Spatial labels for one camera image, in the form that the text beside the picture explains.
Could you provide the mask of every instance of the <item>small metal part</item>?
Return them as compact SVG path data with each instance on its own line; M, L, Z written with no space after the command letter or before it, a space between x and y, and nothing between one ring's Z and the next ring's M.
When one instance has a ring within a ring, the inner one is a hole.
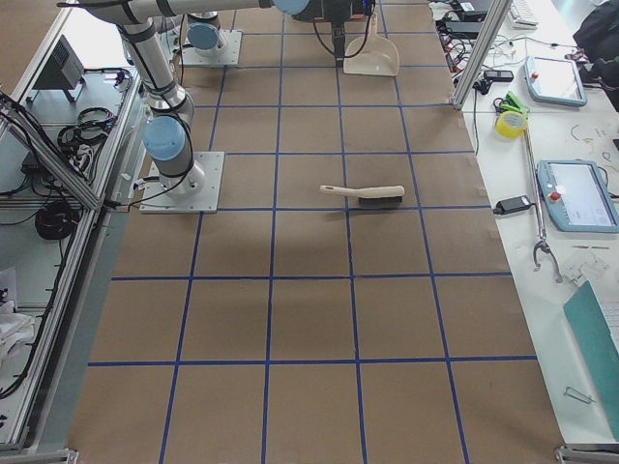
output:
M577 389L573 389L572 387L566 387L563 395L569 396L570 398L576 399L581 403L585 404L591 404L596 402L596 400L593 399L590 395L584 394L582 391L578 391Z

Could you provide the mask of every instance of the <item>white dustpan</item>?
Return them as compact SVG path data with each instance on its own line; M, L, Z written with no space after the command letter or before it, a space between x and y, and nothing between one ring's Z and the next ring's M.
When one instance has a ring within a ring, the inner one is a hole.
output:
M344 60L344 72L347 74L398 75L399 54L396 46L378 35L378 16L372 14L369 21L368 41L364 49L354 58ZM355 39L346 48L346 56L354 55L364 42L364 38Z

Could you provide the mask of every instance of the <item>roll of tape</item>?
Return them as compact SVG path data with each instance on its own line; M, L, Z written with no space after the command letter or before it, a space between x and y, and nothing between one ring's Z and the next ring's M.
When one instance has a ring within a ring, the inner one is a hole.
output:
M515 111L501 113L494 128L507 138L517 138L526 129L526 118Z

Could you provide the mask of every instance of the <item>power adapter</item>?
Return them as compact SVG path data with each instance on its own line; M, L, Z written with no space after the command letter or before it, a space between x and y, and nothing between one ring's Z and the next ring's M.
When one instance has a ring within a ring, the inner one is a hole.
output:
M492 212L498 216L511 215L520 211L526 211L534 204L535 203L531 203L531 200L529 200L526 195L515 196L499 201Z

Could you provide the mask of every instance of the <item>brown paper floor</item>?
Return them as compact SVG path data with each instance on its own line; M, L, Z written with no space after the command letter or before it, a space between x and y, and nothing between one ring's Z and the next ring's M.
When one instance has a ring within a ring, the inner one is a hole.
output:
M554 462L429 10L381 11L397 79L337 72L275 11L221 15L241 67L185 71L195 149L227 152L221 210L131 213L69 439L84 463ZM321 184L406 194L362 211Z

